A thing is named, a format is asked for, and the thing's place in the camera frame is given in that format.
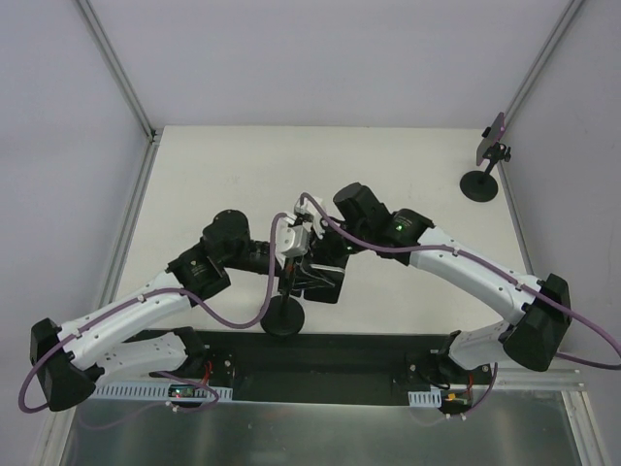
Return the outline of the black smartphone silver edge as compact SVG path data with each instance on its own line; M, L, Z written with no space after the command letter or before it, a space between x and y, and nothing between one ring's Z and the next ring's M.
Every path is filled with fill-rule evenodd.
M344 267L311 264L304 267L304 274L306 277L303 291L305 300L324 304L339 302L345 278Z

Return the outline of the black phone stand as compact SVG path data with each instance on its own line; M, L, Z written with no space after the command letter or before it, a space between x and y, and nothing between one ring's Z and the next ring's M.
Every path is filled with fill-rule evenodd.
M305 323L302 305L292 297L294 284L302 258L288 258L280 272L278 294L269 302L268 310L260 324L265 333L285 339L298 334Z
M499 142L490 146L477 161L478 165L483 161L488 162L485 170L473 170L462 176L459 183L462 193L477 203L487 203L493 200L499 192L499 186L491 172L499 162L509 162L510 159L511 147Z

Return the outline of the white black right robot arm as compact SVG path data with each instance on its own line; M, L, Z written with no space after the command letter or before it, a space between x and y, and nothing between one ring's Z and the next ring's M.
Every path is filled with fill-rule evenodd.
M558 309L571 303L563 278L540 279L482 258L413 210L389 212L361 183L339 190L333 202L343 217L347 248L372 250L435 275L501 317L474 331L449 334L430 361L441 383L458 383L474 369L507 361L535 372L548 370L572 322Z

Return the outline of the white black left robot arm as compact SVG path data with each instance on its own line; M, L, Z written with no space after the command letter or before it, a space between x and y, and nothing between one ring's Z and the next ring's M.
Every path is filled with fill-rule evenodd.
M178 371L183 377L198 376L205 366L205 348L190 327L170 330L159 340L138 343L130 339L151 324L202 308L220 324L237 330L265 324L282 302L271 288L276 278L293 272L291 263L305 256L311 243L320 242L339 226L320 212L278 214L267 242L251 240L246 216L240 211L219 213L199 243L170 262L141 289L78 319L56 325L46 318L31 329L32 369L18 395L25 413L26 392L37 380L45 408L62 412L90 397L95 389L125 374ZM230 284L229 268L265 275L266 296L258 315L236 323L220 316L208 299Z

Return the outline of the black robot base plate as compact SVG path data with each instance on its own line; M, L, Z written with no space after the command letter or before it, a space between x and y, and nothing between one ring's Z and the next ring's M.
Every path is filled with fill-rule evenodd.
M443 335L298 334L201 331L211 382L236 401L405 406L415 391L438 384L485 386L491 369L442 375Z

